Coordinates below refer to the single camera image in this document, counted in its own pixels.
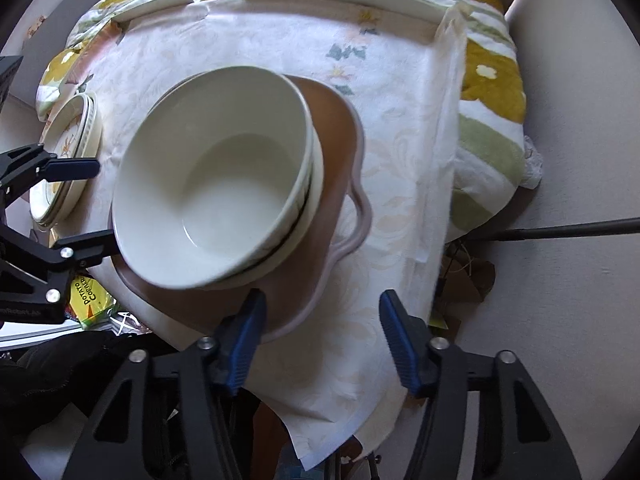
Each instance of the bowl rim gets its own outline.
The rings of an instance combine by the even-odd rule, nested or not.
[[[272,77],[276,77],[279,80],[281,80],[298,98],[298,103],[302,109],[302,112],[305,118],[306,128],[304,133],[305,151],[303,153],[302,160],[300,161],[300,166],[298,168],[298,174],[296,176],[296,180],[294,181],[293,186],[289,191],[289,195],[287,196],[287,199],[285,200],[285,203],[281,211],[278,213],[275,220],[271,223],[271,226],[265,230],[265,234],[262,236],[262,238],[258,242],[256,242],[249,250],[237,256],[235,259],[233,259],[233,261],[230,264],[226,266],[219,266],[217,272],[209,272],[206,277],[202,277],[199,279],[191,279],[191,280],[185,280],[185,279],[177,280],[176,282],[173,282],[170,284],[161,283],[159,280],[156,280],[154,276],[150,276],[147,272],[145,272],[144,270],[140,270],[138,268],[138,266],[136,265],[136,256],[134,256],[132,259],[131,252],[127,249],[127,243],[122,238],[123,236],[122,230],[118,227],[118,218],[121,218],[121,215],[119,214],[119,211],[121,211],[121,207],[120,207],[121,201],[119,197],[122,196],[123,194],[128,194],[130,191],[130,187],[127,186],[125,181],[123,180],[122,168],[126,164],[127,165],[134,164],[134,162],[131,159],[132,157],[135,157],[135,153],[141,149],[140,146],[143,146],[143,144],[140,144],[141,141],[138,140],[138,142],[136,142],[136,137],[138,136],[139,132],[145,127],[145,125],[148,125],[150,123],[150,121],[156,114],[162,113],[163,103],[166,104],[166,101],[168,101],[172,96],[175,97],[175,95],[178,93],[188,92],[189,88],[192,85],[197,84],[198,82],[201,82],[206,78],[216,78],[223,72],[234,72],[238,70],[249,71],[249,72],[258,71],[261,73],[269,74]],[[209,70],[207,72],[202,72],[197,75],[189,76],[188,78],[183,80],[181,84],[177,84],[167,94],[164,94],[159,100],[159,102],[157,102],[157,105],[150,108],[148,115],[140,123],[140,126],[137,128],[136,133],[133,135],[129,145],[127,146],[126,150],[122,155],[122,159],[120,161],[120,167],[118,168],[118,173],[116,176],[116,182],[113,188],[113,199],[111,202],[112,215],[113,215],[113,231],[115,233],[116,240],[118,242],[118,246],[120,248],[122,257],[126,261],[127,265],[131,268],[131,270],[133,270],[137,275],[143,278],[146,282],[152,285],[160,286],[161,288],[167,288],[167,289],[173,289],[173,290],[183,290],[186,288],[197,288],[197,287],[206,286],[210,283],[222,280],[227,276],[230,276],[238,272],[247,263],[247,261],[251,260],[255,256],[255,254],[260,251],[263,245],[273,236],[273,234],[278,230],[278,228],[282,224],[282,221],[287,217],[289,211],[295,205],[296,199],[300,194],[300,192],[303,190],[303,187],[305,185],[306,177],[308,173],[311,171],[312,152],[313,152],[313,123],[311,118],[311,112],[309,110],[309,107],[300,89],[296,85],[294,85],[284,75],[274,72],[273,70],[269,70],[267,68],[263,68],[259,66],[237,65],[237,66],[225,66],[225,67],[217,68],[215,70]],[[188,277],[190,276],[190,273],[183,273],[182,275],[185,277]]]

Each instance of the tray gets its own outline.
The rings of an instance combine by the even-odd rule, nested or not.
[[[291,332],[318,304],[335,264],[356,250],[369,233],[371,206],[360,184],[364,133],[356,111],[329,86],[308,78],[288,77],[300,88],[309,105],[324,158],[324,186],[318,212],[291,255],[258,280],[225,290],[166,290],[144,282],[121,257],[112,258],[120,279],[133,293],[200,332],[211,332],[223,317],[234,314],[252,287],[260,288],[267,296],[262,342]],[[333,240],[345,195],[354,203],[356,225],[346,238]]]

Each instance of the metal rod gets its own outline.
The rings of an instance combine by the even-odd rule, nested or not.
[[[545,238],[576,238],[592,236],[629,235],[640,233],[640,218],[625,218],[606,222],[540,227],[535,229],[508,229],[490,235],[467,235],[465,241],[509,242],[513,240],[540,240]]]

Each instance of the screw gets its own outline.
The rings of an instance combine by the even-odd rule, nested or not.
[[[434,337],[430,343],[436,350],[446,350],[449,348],[449,341],[443,337]]]
[[[146,351],[143,349],[134,350],[129,354],[129,361],[132,363],[141,363],[146,359]]]
[[[512,364],[514,362],[516,362],[518,360],[518,358],[516,357],[516,354],[514,354],[512,351],[510,350],[503,350],[502,352],[500,352],[498,354],[498,357],[500,358],[500,361],[502,361],[505,364]]]
[[[49,303],[57,303],[60,301],[60,291],[56,288],[50,288],[44,296]]]
[[[200,350],[211,350],[216,345],[215,339],[206,335],[198,339],[198,348]]]

